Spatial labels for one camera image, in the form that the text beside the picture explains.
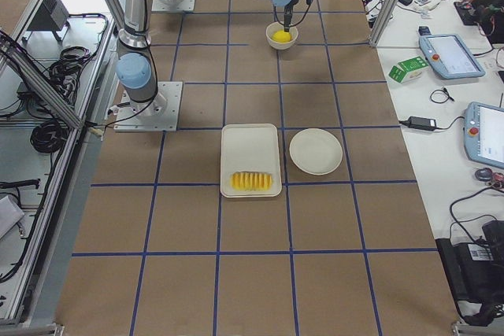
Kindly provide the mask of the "blue teach pendant far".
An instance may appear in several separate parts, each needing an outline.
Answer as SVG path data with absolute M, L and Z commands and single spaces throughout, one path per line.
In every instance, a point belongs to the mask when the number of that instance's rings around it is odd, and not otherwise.
M 486 74 L 457 34 L 422 35 L 419 47 L 432 69 L 443 79 L 479 78 Z

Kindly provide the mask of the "black power adapter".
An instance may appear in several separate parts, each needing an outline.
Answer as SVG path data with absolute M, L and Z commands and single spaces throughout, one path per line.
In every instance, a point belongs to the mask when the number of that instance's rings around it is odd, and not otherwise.
M 431 118 L 410 116 L 409 128 L 423 130 L 423 131 L 434 131 L 437 128 L 436 121 Z

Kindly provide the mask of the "yellow lemon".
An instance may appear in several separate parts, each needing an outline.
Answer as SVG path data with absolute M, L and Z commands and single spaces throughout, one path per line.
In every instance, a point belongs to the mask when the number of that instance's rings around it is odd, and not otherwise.
M 292 36 L 289 31 L 278 30 L 272 34 L 271 39 L 274 42 L 286 44 L 292 40 Z

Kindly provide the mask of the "white ceramic bowl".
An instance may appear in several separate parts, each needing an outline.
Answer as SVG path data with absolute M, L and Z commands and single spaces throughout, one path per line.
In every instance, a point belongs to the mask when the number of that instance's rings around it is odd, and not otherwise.
M 298 29 L 290 27 L 285 31 L 284 27 L 278 23 L 271 23 L 265 30 L 268 44 L 276 50 L 286 50 L 292 47 L 298 39 Z

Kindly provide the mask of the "sliced yellow mango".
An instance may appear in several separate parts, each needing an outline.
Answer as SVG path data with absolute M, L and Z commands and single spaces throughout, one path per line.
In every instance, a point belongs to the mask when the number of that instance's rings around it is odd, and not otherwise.
M 272 182 L 272 175 L 266 172 L 234 172 L 230 178 L 231 186 L 235 190 L 269 190 Z

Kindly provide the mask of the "blue teach pendant near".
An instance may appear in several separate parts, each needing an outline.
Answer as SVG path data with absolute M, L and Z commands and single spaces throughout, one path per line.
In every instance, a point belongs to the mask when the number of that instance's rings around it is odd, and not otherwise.
M 503 127 L 503 108 L 470 102 L 464 126 L 468 159 L 503 168 Z

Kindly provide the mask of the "blue teach pendant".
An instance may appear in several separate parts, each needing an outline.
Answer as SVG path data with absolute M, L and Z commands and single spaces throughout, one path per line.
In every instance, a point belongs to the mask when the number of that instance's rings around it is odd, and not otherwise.
M 422 35 L 419 47 L 432 69 L 443 79 L 479 78 L 486 74 L 457 34 Z
M 470 102 L 464 126 L 468 159 L 503 168 L 503 127 L 503 108 Z

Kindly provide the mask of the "grey metal box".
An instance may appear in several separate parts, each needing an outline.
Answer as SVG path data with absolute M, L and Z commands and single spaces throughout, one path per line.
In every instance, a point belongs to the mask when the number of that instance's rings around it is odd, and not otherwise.
M 69 11 L 62 0 L 43 0 L 27 31 L 50 31 L 61 42 L 69 28 Z

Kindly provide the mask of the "green white carton box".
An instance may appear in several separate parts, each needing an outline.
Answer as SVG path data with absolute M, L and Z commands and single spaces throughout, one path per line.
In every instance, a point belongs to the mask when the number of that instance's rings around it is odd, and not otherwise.
M 393 65 L 388 76 L 397 83 L 405 83 L 422 76 L 427 67 L 428 62 L 416 56 Z

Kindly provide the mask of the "cream rectangular tray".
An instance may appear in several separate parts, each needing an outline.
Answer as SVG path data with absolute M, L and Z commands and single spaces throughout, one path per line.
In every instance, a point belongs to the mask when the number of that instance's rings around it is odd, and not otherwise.
M 272 186 L 264 191 L 235 190 L 234 172 L 266 172 Z M 221 132 L 220 192 L 226 198 L 275 197 L 282 190 L 280 151 L 276 126 L 272 124 L 229 124 Z

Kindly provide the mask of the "cream round plate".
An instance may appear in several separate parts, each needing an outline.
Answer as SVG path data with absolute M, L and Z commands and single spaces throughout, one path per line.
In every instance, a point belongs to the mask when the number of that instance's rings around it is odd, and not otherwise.
M 327 175 L 335 171 L 343 160 L 340 141 L 320 128 L 298 132 L 291 140 L 289 154 L 300 170 L 311 175 Z

